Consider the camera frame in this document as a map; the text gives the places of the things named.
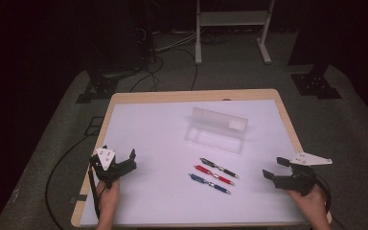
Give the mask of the white metal stand frame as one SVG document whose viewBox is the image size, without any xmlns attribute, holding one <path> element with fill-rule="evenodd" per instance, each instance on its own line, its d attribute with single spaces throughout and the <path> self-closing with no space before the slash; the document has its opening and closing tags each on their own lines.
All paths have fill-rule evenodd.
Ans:
<svg viewBox="0 0 368 230">
<path fill-rule="evenodd" d="M 265 40 L 269 29 L 275 0 L 269 0 L 266 10 L 263 11 L 202 11 L 200 0 L 196 0 L 195 13 L 195 63 L 202 63 L 201 28 L 222 26 L 262 26 L 263 31 L 256 38 L 265 64 L 272 62 Z"/>
</svg>

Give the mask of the blue pen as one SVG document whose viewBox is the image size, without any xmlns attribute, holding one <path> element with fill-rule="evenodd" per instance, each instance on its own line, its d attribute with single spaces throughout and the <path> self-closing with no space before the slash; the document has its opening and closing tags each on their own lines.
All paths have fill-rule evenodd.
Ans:
<svg viewBox="0 0 368 230">
<path fill-rule="evenodd" d="M 198 176 L 198 175 L 195 175 L 195 174 L 193 174 L 193 173 L 189 173 L 189 176 L 191 177 L 191 179 L 192 179 L 193 181 L 196 181 L 196 182 L 201 183 L 201 184 L 208 185 L 208 186 L 210 186 L 210 187 L 212 187 L 212 188 L 214 188 L 214 189 L 216 189 L 216 190 L 218 190 L 218 191 L 220 191 L 220 192 L 222 192 L 222 193 L 225 193 L 225 194 L 229 194 L 229 195 L 231 195 L 231 192 L 230 192 L 229 190 L 227 190 L 227 189 L 225 189 L 225 188 L 221 187 L 221 186 L 220 186 L 220 185 L 218 185 L 218 184 L 215 184 L 215 183 L 213 183 L 213 182 L 207 181 L 206 179 L 204 179 L 204 178 L 202 178 L 202 177 L 200 177 L 200 176 Z"/>
</svg>

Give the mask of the black pen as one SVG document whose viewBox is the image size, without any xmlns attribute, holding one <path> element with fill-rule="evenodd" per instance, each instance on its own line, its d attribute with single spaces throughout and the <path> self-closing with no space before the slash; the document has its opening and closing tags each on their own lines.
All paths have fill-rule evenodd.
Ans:
<svg viewBox="0 0 368 230">
<path fill-rule="evenodd" d="M 208 159 L 206 159 L 206 158 L 202 158 L 202 157 L 201 157 L 201 158 L 200 158 L 200 160 L 201 160 L 201 162 L 202 162 L 203 164 L 205 164 L 205 165 L 207 165 L 207 166 L 209 166 L 209 167 L 212 167 L 212 168 L 218 169 L 218 170 L 220 170 L 221 172 L 224 172 L 224 173 L 226 173 L 226 174 L 228 174 L 228 175 L 230 175 L 230 176 L 232 176 L 232 177 L 240 178 L 236 173 L 231 172 L 231 171 L 229 171 L 229 170 L 227 170 L 227 169 L 223 168 L 222 166 L 219 166 L 219 165 L 215 164 L 214 162 L 212 162 L 212 161 L 210 161 L 210 160 L 208 160 Z"/>
</svg>

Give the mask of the person's left hand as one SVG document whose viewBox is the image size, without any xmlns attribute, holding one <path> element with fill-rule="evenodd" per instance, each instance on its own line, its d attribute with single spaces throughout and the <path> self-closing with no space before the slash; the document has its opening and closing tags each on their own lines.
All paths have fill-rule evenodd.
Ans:
<svg viewBox="0 0 368 230">
<path fill-rule="evenodd" d="M 105 183 L 100 181 L 97 185 L 99 197 L 100 217 L 98 222 L 113 222 L 120 199 L 120 181 L 115 180 L 110 189 L 105 187 Z"/>
</svg>

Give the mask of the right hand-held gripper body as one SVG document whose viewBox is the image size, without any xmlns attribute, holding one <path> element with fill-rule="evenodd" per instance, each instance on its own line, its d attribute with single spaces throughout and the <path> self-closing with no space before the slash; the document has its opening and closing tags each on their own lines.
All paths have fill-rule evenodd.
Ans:
<svg viewBox="0 0 368 230">
<path fill-rule="evenodd" d="M 306 196 L 315 185 L 326 188 L 326 186 L 319 181 L 312 166 L 331 165 L 333 163 L 332 159 L 323 158 L 302 151 L 290 158 L 289 162 L 290 166 L 287 168 L 290 168 L 291 175 L 275 175 L 276 179 L 273 183 L 276 189 L 295 191 L 301 196 Z"/>
</svg>

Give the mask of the white table mat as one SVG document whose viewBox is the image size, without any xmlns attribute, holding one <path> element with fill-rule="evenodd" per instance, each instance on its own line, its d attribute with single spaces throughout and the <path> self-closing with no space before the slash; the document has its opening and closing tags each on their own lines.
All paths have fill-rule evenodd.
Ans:
<svg viewBox="0 0 368 230">
<path fill-rule="evenodd" d="M 241 153 L 187 141 L 194 107 L 247 119 Z M 296 152 L 272 100 L 118 104 L 111 111 L 103 143 L 116 151 L 118 161 L 136 151 L 137 169 L 121 179 L 115 219 L 119 225 L 289 225 L 304 220 L 292 199 L 263 176 L 263 170 L 288 175 L 289 169 L 278 165 L 276 158 L 290 158 Z M 240 178 L 203 164 L 201 157 Z M 196 165 L 235 186 L 198 171 Z M 231 195 L 193 181 L 189 173 Z"/>
</svg>

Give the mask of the black stand base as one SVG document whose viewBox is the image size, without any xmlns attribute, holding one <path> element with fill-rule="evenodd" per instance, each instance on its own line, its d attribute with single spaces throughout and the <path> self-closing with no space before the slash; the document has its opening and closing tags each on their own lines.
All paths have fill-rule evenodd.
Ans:
<svg viewBox="0 0 368 230">
<path fill-rule="evenodd" d="M 118 80 L 105 77 L 99 70 L 88 69 L 89 83 L 79 94 L 77 104 L 89 104 L 93 100 L 110 99 L 116 92 Z"/>
<path fill-rule="evenodd" d="M 327 63 L 317 63 L 308 73 L 292 74 L 291 78 L 302 96 L 315 96 L 320 100 L 340 99 L 338 91 L 325 79 Z"/>
</svg>

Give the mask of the red pen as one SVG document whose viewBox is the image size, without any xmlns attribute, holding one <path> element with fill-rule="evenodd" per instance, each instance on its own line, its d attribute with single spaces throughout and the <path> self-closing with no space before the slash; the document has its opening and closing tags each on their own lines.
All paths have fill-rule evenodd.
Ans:
<svg viewBox="0 0 368 230">
<path fill-rule="evenodd" d="M 211 172 L 210 170 L 208 170 L 208 169 L 206 169 L 206 168 L 204 168 L 204 167 L 202 167 L 202 166 L 200 166 L 200 165 L 196 165 L 196 166 L 195 166 L 195 168 L 196 168 L 198 171 L 200 171 L 200 172 L 203 172 L 203 173 L 206 173 L 206 174 L 211 175 L 212 177 L 216 178 L 217 180 L 219 180 L 219 181 L 221 181 L 221 182 L 224 182 L 224 183 L 226 183 L 226 184 L 229 184 L 229 185 L 233 185 L 233 186 L 235 186 L 235 183 L 234 183 L 234 182 L 232 182 L 231 180 L 229 180 L 229 179 L 227 179 L 227 178 L 225 178 L 225 177 L 223 177 L 223 176 L 221 176 L 221 175 L 218 175 L 218 174 L 216 174 L 216 173 L 213 173 L 213 172 Z"/>
</svg>

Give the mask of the person's right hand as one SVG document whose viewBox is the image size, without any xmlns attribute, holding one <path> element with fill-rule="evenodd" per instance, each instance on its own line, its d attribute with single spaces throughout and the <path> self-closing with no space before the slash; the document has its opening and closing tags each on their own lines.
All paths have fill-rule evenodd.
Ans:
<svg viewBox="0 0 368 230">
<path fill-rule="evenodd" d="M 287 190 L 287 194 L 293 199 L 309 223 L 314 220 L 327 219 L 325 198 L 318 186 L 314 186 L 311 192 L 305 196 L 289 190 Z"/>
</svg>

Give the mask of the black tape square outline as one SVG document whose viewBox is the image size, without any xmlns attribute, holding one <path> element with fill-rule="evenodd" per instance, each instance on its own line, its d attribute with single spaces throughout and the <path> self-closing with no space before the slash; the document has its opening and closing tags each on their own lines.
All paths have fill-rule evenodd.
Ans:
<svg viewBox="0 0 368 230">
<path fill-rule="evenodd" d="M 104 116 L 93 116 L 85 129 L 85 136 L 98 136 L 104 122 Z"/>
</svg>

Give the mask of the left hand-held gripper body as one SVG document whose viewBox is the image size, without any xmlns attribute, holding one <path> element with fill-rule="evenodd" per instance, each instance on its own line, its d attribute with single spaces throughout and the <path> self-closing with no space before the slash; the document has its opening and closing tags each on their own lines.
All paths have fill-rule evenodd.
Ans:
<svg viewBox="0 0 368 230">
<path fill-rule="evenodd" d="M 116 151 L 107 146 L 96 148 L 95 153 L 89 158 L 90 165 L 94 168 L 96 176 L 110 189 L 115 180 L 121 176 L 120 167 L 116 163 Z"/>
</svg>

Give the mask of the clear plastic pencil case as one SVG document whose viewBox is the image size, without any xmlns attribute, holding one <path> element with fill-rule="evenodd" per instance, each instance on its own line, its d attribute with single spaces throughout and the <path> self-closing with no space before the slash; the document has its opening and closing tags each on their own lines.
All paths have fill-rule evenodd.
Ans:
<svg viewBox="0 0 368 230">
<path fill-rule="evenodd" d="M 240 154 L 248 120 L 194 107 L 185 139 L 213 150 Z"/>
</svg>

